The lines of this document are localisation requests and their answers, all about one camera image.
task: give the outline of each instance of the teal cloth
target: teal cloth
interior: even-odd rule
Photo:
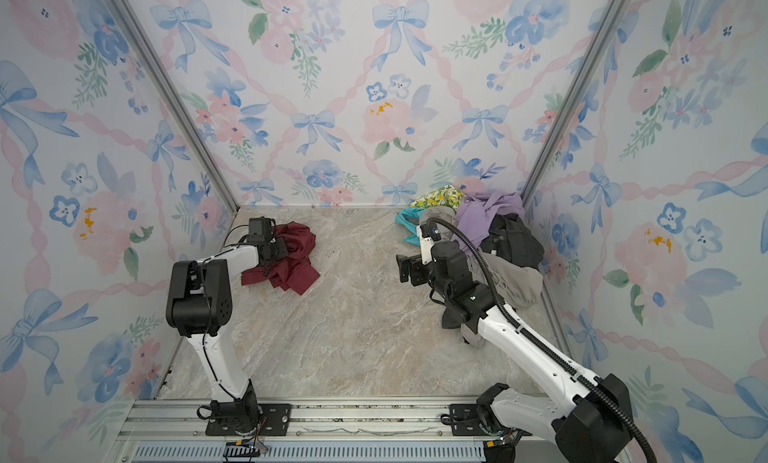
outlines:
[[[404,210],[400,210],[395,217],[395,223],[401,224],[403,227],[408,228],[411,230],[411,235],[408,238],[405,238],[403,241],[406,243],[410,243],[413,245],[418,246],[418,226],[411,223],[411,221],[418,221],[418,219],[422,216],[422,213],[426,211],[426,208],[406,208]]]

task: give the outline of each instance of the vent grille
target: vent grille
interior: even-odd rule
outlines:
[[[430,461],[485,460],[482,443],[474,441],[277,441],[267,442],[270,449],[255,461],[301,463],[310,461],[370,461],[427,463]],[[225,447],[222,442],[142,441],[133,457],[135,463],[170,463],[206,461],[219,463],[248,461],[238,455],[242,447]]]

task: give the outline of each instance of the floral wallpaper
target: floral wallpaper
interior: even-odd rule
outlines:
[[[233,217],[102,0],[0,0],[0,460],[101,461]]]
[[[130,4],[242,204],[335,206],[514,191],[607,1]]]
[[[766,4],[633,0],[530,203],[569,343],[659,461],[768,461]]]

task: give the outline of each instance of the purple garment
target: purple garment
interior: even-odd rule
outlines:
[[[462,201],[456,212],[458,228],[472,241],[475,247],[480,247],[480,242],[488,237],[488,228],[496,215],[517,214],[525,217],[523,199],[517,193],[493,193],[481,191],[467,197]],[[458,242],[458,247],[467,255],[472,252],[456,235],[452,238]]]

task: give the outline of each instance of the maroon garment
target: maroon garment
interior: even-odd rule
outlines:
[[[245,270],[240,282],[243,285],[251,285],[268,279],[273,288],[279,286],[285,291],[292,288],[299,295],[303,295],[312,283],[320,278],[320,274],[312,268],[310,262],[310,253],[315,247],[315,234],[306,225],[292,221],[287,225],[277,225],[275,237],[285,239],[288,257],[272,266],[267,277],[264,276],[264,268],[260,266]]]

